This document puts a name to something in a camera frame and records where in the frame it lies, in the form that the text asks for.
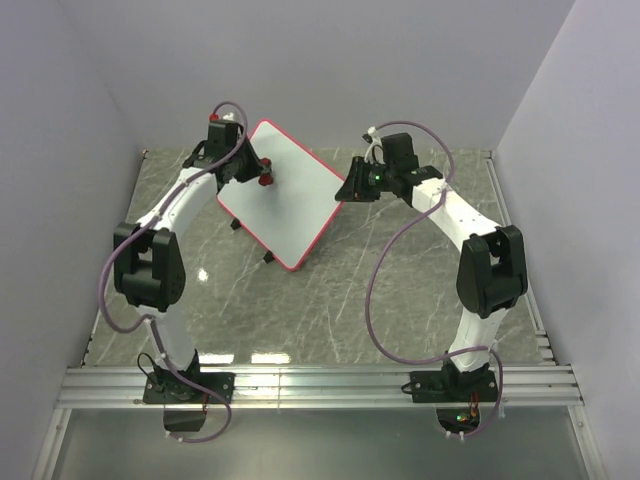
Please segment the red whiteboard eraser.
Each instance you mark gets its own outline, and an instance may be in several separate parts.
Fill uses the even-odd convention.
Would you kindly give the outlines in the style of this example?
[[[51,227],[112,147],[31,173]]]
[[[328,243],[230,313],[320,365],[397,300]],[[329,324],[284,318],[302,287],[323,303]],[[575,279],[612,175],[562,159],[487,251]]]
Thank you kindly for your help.
[[[268,158],[262,158],[261,162],[261,174],[258,178],[258,183],[261,186],[269,186],[274,183],[272,162]]]

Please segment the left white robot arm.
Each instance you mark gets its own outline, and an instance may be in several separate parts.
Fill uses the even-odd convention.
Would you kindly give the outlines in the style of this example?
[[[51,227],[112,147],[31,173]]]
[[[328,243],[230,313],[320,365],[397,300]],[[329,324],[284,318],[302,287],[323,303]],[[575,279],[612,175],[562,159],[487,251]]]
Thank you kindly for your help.
[[[180,238],[230,181],[243,183],[270,172],[269,161],[251,146],[245,125],[213,115],[206,139],[183,163],[169,192],[137,222],[116,228],[114,287],[153,340],[152,389],[180,402],[196,399],[203,390],[198,353],[178,306],[187,279]]]

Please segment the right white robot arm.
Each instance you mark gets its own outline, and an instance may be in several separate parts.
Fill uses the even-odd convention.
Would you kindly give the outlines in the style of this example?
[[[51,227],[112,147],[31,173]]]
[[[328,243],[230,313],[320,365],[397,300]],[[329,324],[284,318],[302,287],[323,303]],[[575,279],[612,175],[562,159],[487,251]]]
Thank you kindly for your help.
[[[410,134],[380,136],[370,128],[368,149],[353,158],[339,202],[367,202],[390,192],[430,220],[460,254],[456,292],[462,315],[437,372],[415,371],[405,390],[415,401],[494,401],[500,382],[489,367],[491,347],[508,310],[528,289],[522,232],[501,226],[466,202],[450,178],[421,166]]]

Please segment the pink framed whiteboard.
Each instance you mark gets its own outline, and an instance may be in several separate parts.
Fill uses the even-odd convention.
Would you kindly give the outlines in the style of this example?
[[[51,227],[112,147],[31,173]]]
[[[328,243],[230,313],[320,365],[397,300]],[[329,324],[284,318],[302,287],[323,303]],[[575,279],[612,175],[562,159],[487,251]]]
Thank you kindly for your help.
[[[295,271],[342,207],[335,194],[344,178],[269,119],[257,123],[250,143],[271,161],[273,183],[233,180],[217,200],[278,263]]]

